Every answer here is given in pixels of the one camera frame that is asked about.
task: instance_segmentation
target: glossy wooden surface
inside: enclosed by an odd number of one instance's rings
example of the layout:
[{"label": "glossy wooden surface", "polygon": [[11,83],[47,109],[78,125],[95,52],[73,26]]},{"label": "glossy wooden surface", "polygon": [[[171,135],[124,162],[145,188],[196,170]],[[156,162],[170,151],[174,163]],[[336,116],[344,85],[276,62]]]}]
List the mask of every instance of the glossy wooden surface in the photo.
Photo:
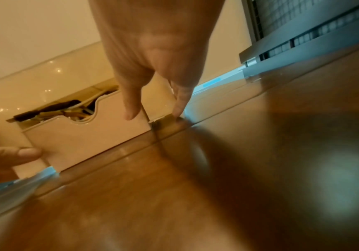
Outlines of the glossy wooden surface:
[{"label": "glossy wooden surface", "polygon": [[359,48],[314,62],[62,172],[0,215],[0,250],[359,250]]}]

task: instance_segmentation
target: person's right hand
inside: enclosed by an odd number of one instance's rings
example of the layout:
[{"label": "person's right hand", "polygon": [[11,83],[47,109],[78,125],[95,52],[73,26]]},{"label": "person's right hand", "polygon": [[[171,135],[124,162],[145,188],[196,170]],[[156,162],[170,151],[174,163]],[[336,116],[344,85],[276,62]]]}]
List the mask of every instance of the person's right hand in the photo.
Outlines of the person's right hand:
[{"label": "person's right hand", "polygon": [[181,115],[203,73],[224,0],[89,0],[122,90],[125,118],[141,109],[141,88],[157,72],[170,81]]},{"label": "person's right hand", "polygon": [[36,148],[0,147],[0,182],[15,179],[13,166],[22,165],[42,156]]}]

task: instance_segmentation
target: beige wall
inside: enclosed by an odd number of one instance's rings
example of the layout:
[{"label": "beige wall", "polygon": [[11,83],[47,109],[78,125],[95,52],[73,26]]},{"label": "beige wall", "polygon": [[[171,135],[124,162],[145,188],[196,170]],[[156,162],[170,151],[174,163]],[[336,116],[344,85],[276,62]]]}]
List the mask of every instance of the beige wall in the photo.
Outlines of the beige wall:
[{"label": "beige wall", "polygon": [[99,40],[87,0],[0,0],[0,78]]},{"label": "beige wall", "polygon": [[200,83],[240,67],[239,53],[250,46],[251,39],[242,1],[226,0],[211,35],[206,65]]},{"label": "beige wall", "polygon": [[[0,78],[99,40],[87,0],[0,0]],[[239,67],[250,45],[241,0],[226,0],[201,83]]]}]

